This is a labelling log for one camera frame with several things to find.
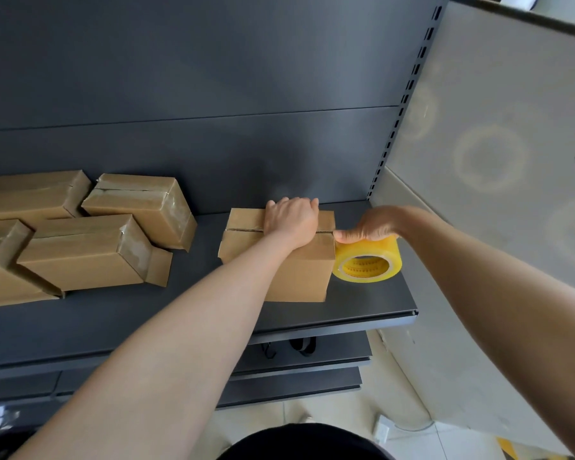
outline shelving unit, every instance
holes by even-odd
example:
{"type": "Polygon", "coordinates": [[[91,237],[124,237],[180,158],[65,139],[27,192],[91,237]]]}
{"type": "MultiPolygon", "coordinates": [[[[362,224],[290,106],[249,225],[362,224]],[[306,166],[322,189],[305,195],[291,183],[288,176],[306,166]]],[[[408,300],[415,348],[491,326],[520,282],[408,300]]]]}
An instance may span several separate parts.
{"type": "MultiPolygon", "coordinates": [[[[339,228],[357,223],[447,1],[0,0],[0,174],[174,176],[199,224],[165,289],[0,307],[0,403],[18,426],[44,423],[221,264],[230,208],[318,197],[339,228]]],[[[364,331],[416,315],[401,274],[332,277],[323,303],[264,303],[219,407],[358,388],[364,331]],[[285,342],[302,337],[318,340],[309,359],[285,342]],[[268,342],[281,358],[260,356],[268,342]]]]}

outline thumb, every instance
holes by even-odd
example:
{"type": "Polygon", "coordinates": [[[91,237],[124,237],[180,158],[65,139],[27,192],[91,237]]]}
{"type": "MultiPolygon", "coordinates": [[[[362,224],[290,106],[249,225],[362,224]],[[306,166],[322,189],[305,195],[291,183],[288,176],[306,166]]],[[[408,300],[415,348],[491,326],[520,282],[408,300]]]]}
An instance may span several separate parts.
{"type": "Polygon", "coordinates": [[[346,231],[333,231],[332,235],[338,243],[354,243],[364,239],[362,230],[359,227],[348,229],[346,231]]]}

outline floor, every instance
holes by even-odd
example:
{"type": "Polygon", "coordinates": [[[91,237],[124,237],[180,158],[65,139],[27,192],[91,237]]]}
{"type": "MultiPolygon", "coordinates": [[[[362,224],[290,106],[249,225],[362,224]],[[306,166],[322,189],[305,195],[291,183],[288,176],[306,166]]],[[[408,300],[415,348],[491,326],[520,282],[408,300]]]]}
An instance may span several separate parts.
{"type": "Polygon", "coordinates": [[[360,369],[360,391],[216,411],[190,458],[215,459],[224,448],[247,435],[296,423],[305,413],[315,421],[372,439],[376,417],[383,413],[403,428],[393,428],[383,444],[397,460],[504,460],[490,435],[442,423],[430,425],[427,410],[386,351],[379,334],[368,332],[368,340],[373,360],[360,369]],[[405,431],[422,428],[426,429],[416,433],[405,431]]]}

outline person's right arm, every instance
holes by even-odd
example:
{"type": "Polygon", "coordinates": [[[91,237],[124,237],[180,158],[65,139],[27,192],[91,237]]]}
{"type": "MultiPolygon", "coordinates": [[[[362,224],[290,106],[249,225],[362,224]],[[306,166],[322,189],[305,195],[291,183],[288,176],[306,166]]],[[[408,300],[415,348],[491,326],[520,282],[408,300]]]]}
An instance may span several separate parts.
{"type": "Polygon", "coordinates": [[[403,237],[482,350],[575,455],[575,288],[414,207],[369,210],[338,242],[403,237]]]}

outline tape roll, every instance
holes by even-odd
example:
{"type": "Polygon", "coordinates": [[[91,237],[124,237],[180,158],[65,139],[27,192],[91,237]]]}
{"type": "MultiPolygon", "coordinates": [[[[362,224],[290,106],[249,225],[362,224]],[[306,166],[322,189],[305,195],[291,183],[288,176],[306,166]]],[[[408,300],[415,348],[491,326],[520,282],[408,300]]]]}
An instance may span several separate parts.
{"type": "Polygon", "coordinates": [[[402,268],[399,245],[393,236],[377,241],[335,242],[335,255],[332,273],[343,281],[383,281],[402,268]]]}

